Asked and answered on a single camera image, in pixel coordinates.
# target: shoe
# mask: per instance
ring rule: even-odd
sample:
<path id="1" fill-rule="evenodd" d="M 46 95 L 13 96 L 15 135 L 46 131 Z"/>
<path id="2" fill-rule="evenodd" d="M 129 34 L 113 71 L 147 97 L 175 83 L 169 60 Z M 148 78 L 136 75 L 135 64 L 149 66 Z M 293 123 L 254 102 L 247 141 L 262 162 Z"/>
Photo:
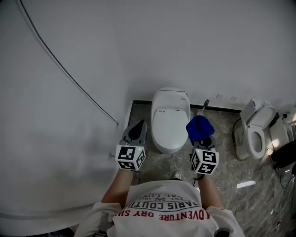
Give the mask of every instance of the shoe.
<path id="1" fill-rule="evenodd" d="M 179 171 L 174 171 L 172 174 L 172 180 L 174 179 L 178 179 L 178 180 L 182 180 L 182 175 Z"/>

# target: smart toilet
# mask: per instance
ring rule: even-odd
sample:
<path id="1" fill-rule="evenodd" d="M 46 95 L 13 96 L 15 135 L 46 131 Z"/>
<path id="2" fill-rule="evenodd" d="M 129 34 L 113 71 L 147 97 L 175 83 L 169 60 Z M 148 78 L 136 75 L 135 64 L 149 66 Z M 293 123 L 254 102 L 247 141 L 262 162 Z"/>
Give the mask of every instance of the smart toilet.
<path id="1" fill-rule="evenodd" d="M 171 154 L 185 144 L 190 121 L 190 102 L 184 90 L 166 87 L 153 97 L 151 108 L 152 140 L 158 150 Z"/>
<path id="2" fill-rule="evenodd" d="M 250 100 L 240 113 L 242 127 L 235 131 L 236 155 L 240 160 L 249 156 L 260 159 L 266 153 L 265 129 L 276 114 L 268 101 Z"/>

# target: toilet tank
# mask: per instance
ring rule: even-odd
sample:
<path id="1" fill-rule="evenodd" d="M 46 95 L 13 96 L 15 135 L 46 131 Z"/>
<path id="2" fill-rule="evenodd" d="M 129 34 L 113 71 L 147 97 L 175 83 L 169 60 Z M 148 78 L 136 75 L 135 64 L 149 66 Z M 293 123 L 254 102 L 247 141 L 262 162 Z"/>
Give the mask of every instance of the toilet tank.
<path id="1" fill-rule="evenodd" d="M 158 109 L 179 109 L 186 112 L 190 120 L 190 102 L 186 92 L 182 89 L 165 87 L 159 89 L 152 100 L 151 122 Z"/>

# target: floor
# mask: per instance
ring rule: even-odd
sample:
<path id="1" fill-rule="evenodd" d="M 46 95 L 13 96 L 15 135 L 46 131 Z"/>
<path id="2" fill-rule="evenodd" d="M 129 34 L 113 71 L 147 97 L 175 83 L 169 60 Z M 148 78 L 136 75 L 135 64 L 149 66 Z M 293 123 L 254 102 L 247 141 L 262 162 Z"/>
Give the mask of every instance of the floor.
<path id="1" fill-rule="evenodd" d="M 151 105 L 133 106 L 130 124 L 134 125 L 141 119 L 148 124 L 148 134 L 145 143 L 147 158 L 140 168 L 140 183 L 167 180 L 171 173 L 178 170 L 182 173 L 186 182 L 193 183 L 196 176 L 191 171 L 189 154 L 192 146 L 187 140 L 184 147 L 175 154 L 166 155 L 160 153 L 154 146 L 150 132 L 150 110 Z M 198 109 L 191 109 L 191 117 L 195 116 Z M 213 177 L 217 188 L 222 196 L 225 206 L 231 210 L 240 224 L 245 236 L 252 237 L 277 237 L 284 236 L 287 230 L 296 226 L 291 217 L 291 200 L 294 183 L 291 173 L 286 167 L 281 170 L 283 174 L 282 184 L 276 172 L 272 169 L 271 161 L 264 157 L 261 161 L 247 158 L 240 161 L 236 158 L 232 142 L 232 128 L 237 119 L 237 113 L 205 110 L 204 115 L 214 126 L 216 139 L 216 150 L 219 152 L 220 163 L 215 170 Z M 266 133 L 266 145 L 271 146 L 270 136 Z M 236 188 L 236 185 L 246 181 L 255 181 L 256 184 L 243 188 Z"/>

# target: toilet seat cover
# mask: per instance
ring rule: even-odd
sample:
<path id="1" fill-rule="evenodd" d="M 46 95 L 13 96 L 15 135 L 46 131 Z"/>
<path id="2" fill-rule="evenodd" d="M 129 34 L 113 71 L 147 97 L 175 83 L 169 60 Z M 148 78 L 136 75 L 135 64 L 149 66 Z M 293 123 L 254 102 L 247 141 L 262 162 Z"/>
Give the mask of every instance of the toilet seat cover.
<path id="1" fill-rule="evenodd" d="M 152 136 L 166 149 L 183 146 L 188 138 L 186 125 L 189 120 L 185 111 L 158 109 L 152 122 Z"/>
<path id="2" fill-rule="evenodd" d="M 261 129 L 265 129 L 273 120 L 276 112 L 277 111 L 274 107 L 265 106 L 255 113 L 255 115 L 250 119 L 248 126 L 256 126 L 261 127 Z"/>

